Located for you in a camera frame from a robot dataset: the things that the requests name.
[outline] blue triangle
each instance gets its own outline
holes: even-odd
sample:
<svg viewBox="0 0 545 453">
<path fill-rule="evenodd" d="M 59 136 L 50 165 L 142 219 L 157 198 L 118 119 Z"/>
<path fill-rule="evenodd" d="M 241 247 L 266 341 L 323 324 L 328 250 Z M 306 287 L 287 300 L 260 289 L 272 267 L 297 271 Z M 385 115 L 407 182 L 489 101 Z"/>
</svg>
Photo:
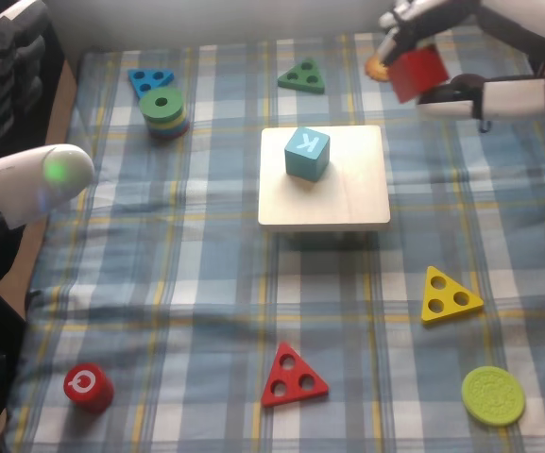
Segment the blue triangle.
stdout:
<svg viewBox="0 0 545 453">
<path fill-rule="evenodd" d="M 130 69 L 128 74 L 140 99 L 153 88 L 164 87 L 174 79 L 174 73 L 166 69 Z"/>
</svg>

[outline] white wall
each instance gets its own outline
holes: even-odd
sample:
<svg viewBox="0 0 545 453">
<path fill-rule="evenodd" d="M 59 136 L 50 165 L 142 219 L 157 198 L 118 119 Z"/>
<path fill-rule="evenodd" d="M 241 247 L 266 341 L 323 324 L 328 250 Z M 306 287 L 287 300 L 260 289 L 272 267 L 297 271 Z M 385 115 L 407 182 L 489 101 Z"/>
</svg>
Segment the white wall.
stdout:
<svg viewBox="0 0 545 453">
<path fill-rule="evenodd" d="M 377 31 L 393 0 L 45 0 L 66 57 Z"/>
</svg>

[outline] checkered fabric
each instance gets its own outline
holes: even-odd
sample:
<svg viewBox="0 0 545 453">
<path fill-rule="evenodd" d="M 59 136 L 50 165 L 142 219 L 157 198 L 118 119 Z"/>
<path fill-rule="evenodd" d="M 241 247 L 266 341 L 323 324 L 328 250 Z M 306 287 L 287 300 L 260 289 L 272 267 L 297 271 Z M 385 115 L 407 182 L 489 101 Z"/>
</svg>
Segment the checkered fabric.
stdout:
<svg viewBox="0 0 545 453">
<path fill-rule="evenodd" d="M 14 452 L 545 453 L 545 119 L 424 121 L 365 61 L 381 35 L 89 55 L 68 141 L 96 182 L 52 213 L 9 401 Z M 528 73 L 464 26 L 437 37 L 452 76 Z M 326 93 L 279 89 L 314 58 Z M 148 138 L 127 71 L 170 68 L 192 128 Z M 300 249 L 257 223 L 261 131 L 378 125 L 391 227 L 362 248 Z M 429 265 L 485 301 L 424 328 Z M 279 342 L 328 399 L 260 405 Z M 100 417 L 62 390 L 78 362 L 114 383 Z M 526 412 L 486 428 L 461 402 L 482 365 L 514 374 Z"/>
</svg>

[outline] green triangle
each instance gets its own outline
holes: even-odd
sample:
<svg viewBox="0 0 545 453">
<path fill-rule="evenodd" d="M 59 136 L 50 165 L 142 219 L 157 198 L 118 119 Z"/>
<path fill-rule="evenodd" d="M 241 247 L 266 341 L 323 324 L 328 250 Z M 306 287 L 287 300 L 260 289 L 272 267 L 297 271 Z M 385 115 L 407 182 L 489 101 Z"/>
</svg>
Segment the green triangle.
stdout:
<svg viewBox="0 0 545 453">
<path fill-rule="evenodd" d="M 301 92 L 325 92 L 325 82 L 313 59 L 305 59 L 279 77 L 279 87 Z"/>
</svg>

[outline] red triangle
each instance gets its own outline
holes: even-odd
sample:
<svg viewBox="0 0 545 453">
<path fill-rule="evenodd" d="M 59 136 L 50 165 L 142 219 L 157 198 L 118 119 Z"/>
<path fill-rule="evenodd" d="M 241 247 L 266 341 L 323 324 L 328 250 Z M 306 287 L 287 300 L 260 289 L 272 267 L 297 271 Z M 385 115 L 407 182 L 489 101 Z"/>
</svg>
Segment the red triangle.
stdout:
<svg viewBox="0 0 545 453">
<path fill-rule="evenodd" d="M 293 358 L 295 365 L 291 369 L 282 367 L 282 363 L 287 358 Z M 303 379 L 311 380 L 314 385 L 311 389 L 302 389 L 301 381 Z M 282 396 L 274 394 L 275 387 L 284 384 L 285 392 Z M 295 350 L 287 343 L 281 343 L 279 350 L 274 358 L 268 381 L 265 384 L 264 394 L 262 395 L 262 406 L 271 408 L 285 403 L 293 403 L 317 396 L 324 396 L 329 393 L 329 386 L 322 378 L 299 356 Z"/>
</svg>

